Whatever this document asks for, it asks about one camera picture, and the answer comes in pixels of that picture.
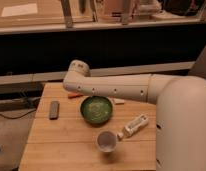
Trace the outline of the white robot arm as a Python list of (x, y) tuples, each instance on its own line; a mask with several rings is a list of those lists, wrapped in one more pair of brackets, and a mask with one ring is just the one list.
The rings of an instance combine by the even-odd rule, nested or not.
[(84, 95), (143, 101), (156, 106), (156, 171), (206, 171), (206, 79), (138, 74), (92, 77), (70, 63), (63, 87)]

